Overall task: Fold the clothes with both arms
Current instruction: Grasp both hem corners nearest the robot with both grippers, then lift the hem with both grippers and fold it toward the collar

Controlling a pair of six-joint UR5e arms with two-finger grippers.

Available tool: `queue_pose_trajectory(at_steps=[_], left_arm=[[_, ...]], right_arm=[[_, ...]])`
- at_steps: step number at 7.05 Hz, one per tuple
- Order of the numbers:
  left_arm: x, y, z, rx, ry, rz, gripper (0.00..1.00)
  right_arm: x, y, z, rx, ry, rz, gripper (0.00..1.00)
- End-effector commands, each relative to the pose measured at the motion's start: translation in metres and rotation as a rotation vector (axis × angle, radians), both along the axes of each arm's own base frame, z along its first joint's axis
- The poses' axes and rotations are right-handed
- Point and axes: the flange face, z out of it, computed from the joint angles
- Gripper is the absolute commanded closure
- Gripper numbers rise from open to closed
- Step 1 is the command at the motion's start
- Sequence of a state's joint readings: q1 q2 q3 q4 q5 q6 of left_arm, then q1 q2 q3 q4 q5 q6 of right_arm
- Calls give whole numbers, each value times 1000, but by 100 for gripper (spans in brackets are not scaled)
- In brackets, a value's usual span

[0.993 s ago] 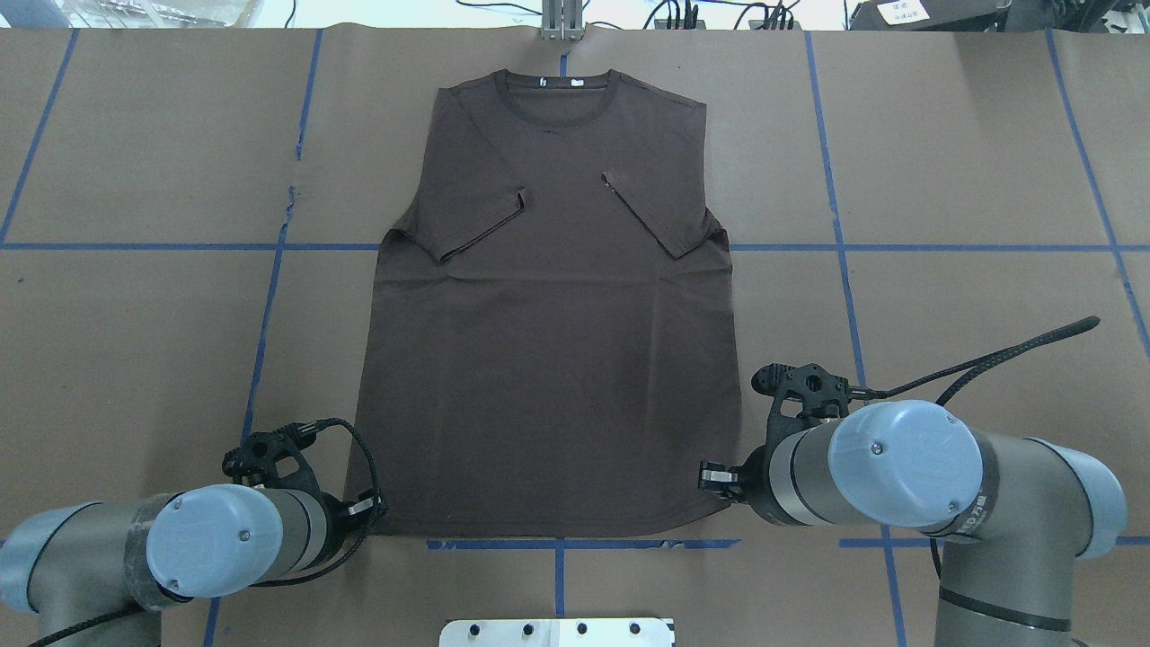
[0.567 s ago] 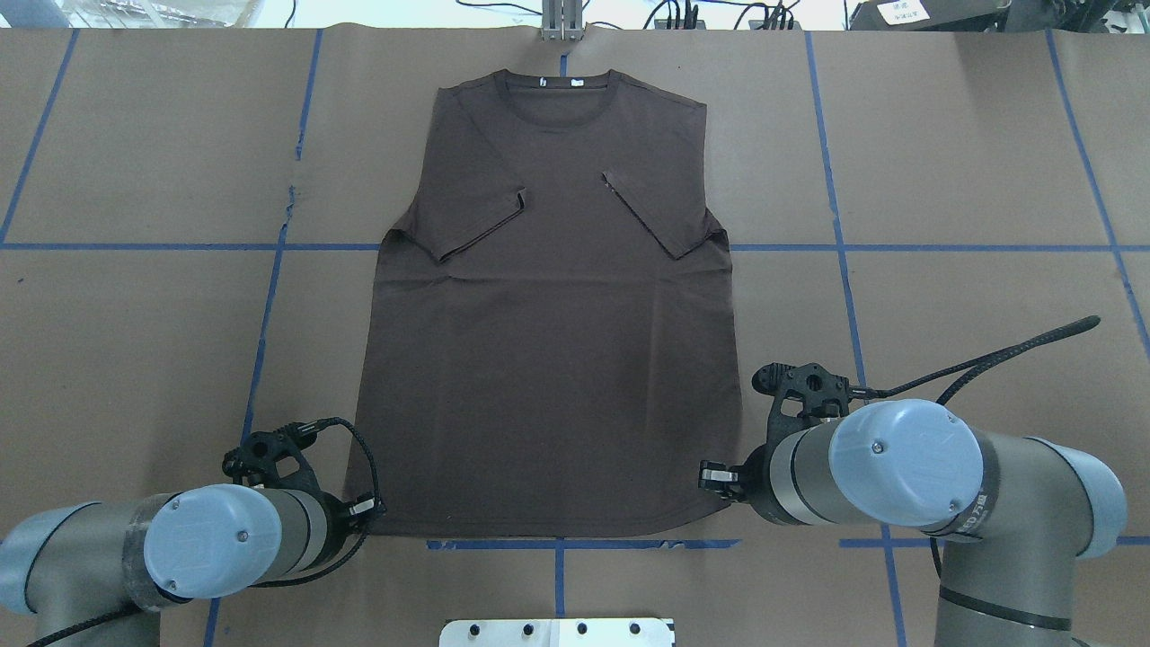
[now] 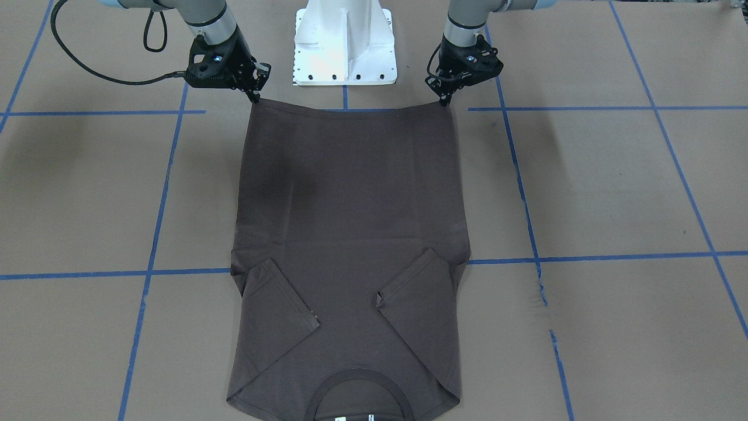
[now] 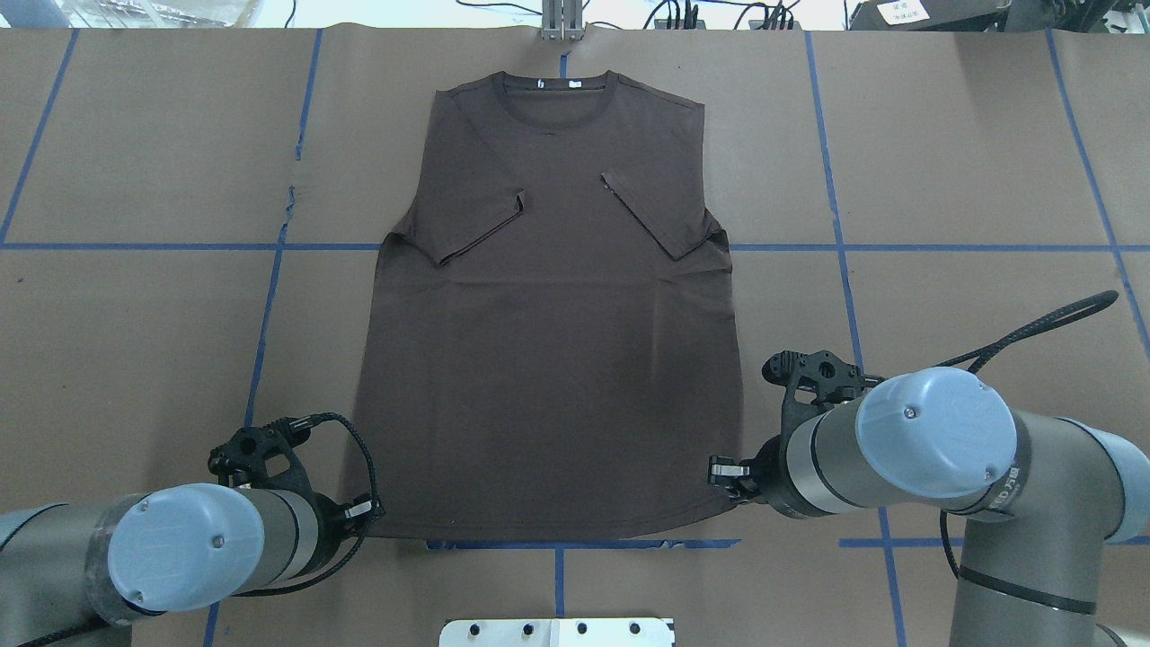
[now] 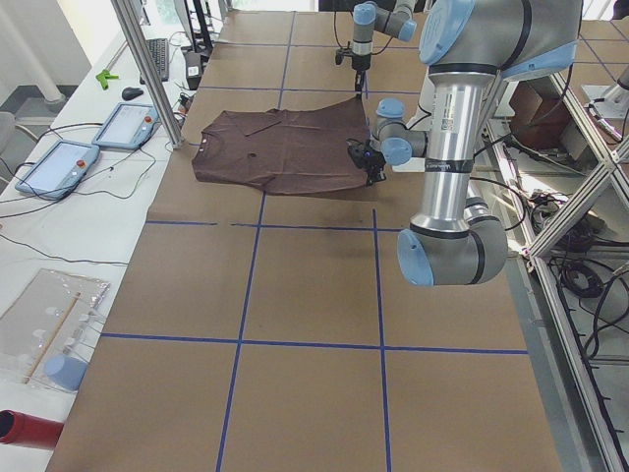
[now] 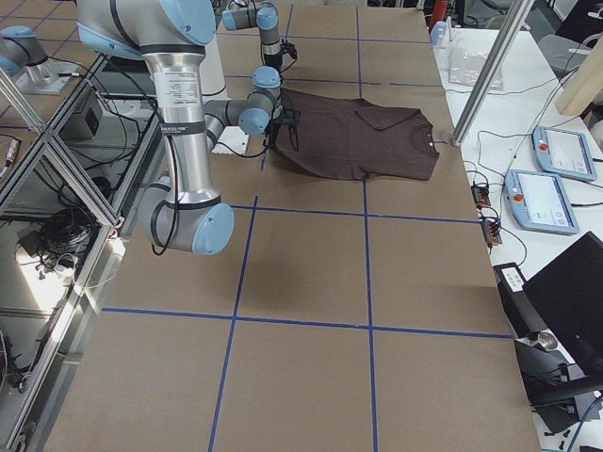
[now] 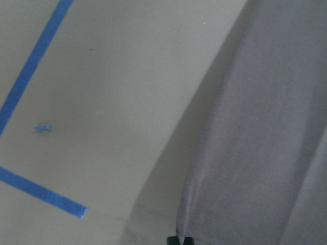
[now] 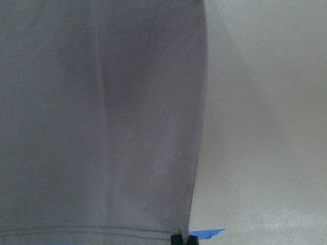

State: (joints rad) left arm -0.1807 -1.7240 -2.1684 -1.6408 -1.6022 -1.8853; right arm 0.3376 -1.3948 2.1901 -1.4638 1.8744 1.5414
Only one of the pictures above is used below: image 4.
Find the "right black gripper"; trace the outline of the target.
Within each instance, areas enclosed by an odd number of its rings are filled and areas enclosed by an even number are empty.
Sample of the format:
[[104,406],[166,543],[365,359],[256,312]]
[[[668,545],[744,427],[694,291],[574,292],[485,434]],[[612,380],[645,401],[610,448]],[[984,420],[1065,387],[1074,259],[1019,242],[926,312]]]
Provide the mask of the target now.
[[768,504],[788,518],[802,519],[800,499],[782,465],[782,439],[773,437],[756,454],[742,462],[711,455],[708,483],[713,486],[737,486],[739,503]]

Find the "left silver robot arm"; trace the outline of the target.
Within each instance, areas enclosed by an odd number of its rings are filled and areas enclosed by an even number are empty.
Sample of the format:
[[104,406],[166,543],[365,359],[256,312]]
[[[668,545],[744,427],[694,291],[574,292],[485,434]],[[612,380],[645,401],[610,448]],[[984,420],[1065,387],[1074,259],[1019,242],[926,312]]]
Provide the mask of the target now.
[[208,483],[3,513],[3,646],[128,646],[140,621],[307,590],[381,513]]

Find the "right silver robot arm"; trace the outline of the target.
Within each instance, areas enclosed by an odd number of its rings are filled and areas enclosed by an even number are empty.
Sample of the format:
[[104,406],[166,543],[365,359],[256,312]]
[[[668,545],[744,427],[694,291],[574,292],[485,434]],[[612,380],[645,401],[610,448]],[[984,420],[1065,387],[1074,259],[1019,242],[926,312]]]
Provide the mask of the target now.
[[712,457],[710,482],[792,518],[908,502],[963,518],[952,646],[1147,646],[1097,613],[1104,546],[1147,527],[1147,454],[1128,439],[1010,408],[957,368],[787,414],[756,457]]

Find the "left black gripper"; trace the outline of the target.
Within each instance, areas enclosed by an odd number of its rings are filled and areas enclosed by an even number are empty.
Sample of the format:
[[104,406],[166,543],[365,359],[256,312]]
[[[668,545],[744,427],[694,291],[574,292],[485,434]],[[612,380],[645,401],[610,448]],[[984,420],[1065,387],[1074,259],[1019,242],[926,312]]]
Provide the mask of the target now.
[[385,515],[377,496],[358,496],[348,504],[337,504],[319,492],[307,496],[317,521],[317,539],[305,573],[313,573],[332,562],[338,549],[350,539],[358,539],[360,524],[373,524]]

